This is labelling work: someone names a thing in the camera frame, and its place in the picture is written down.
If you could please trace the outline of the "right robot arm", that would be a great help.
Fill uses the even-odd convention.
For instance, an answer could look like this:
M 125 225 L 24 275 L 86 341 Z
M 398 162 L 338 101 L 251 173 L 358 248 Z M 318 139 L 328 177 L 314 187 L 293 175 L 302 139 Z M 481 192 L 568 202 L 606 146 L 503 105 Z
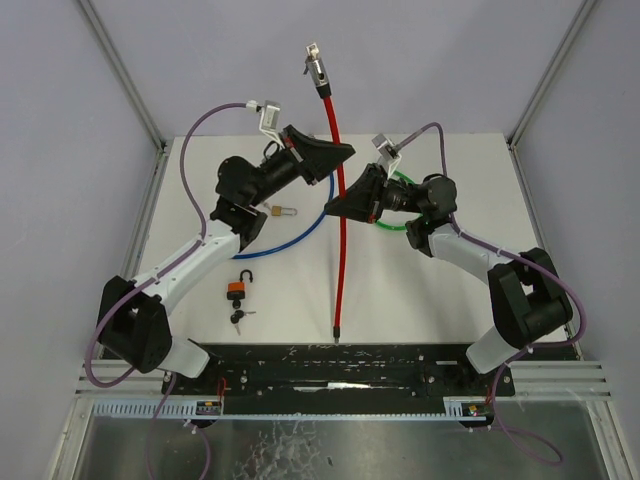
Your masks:
M 369 224 L 386 210 L 416 214 L 405 225 L 410 246 L 464 270 L 489 289 L 493 325 L 466 351 L 470 366 L 486 374 L 567 324 L 573 310 L 546 251 L 515 255 L 464 232 L 454 220 L 456 198 L 455 182 L 442 174 L 412 184 L 390 179 L 382 166 L 369 164 L 324 211 Z

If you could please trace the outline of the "brass padlock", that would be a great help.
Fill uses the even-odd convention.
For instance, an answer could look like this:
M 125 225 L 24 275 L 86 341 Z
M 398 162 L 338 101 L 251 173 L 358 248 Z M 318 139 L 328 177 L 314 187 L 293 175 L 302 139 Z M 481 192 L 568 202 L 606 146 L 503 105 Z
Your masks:
M 272 217 L 282 217 L 282 216 L 296 216 L 298 214 L 298 210 L 293 207 L 283 207 L 281 205 L 271 205 L 266 202 L 263 203 L 263 206 L 268 210 L 269 214 Z

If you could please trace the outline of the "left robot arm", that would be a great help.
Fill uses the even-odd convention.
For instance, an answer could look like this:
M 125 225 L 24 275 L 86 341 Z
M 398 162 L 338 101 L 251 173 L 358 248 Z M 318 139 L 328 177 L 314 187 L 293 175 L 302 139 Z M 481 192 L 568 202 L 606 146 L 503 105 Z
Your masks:
M 214 268 L 258 237 L 267 216 L 257 205 L 298 178 L 317 184 L 355 153 L 349 144 L 314 139 L 291 125 L 279 137 L 279 148 L 260 165 L 240 156 L 222 161 L 216 207 L 192 240 L 134 279 L 115 276 L 105 285 L 97 341 L 134 370 L 200 376 L 210 355 L 196 342 L 172 334 L 174 308 Z

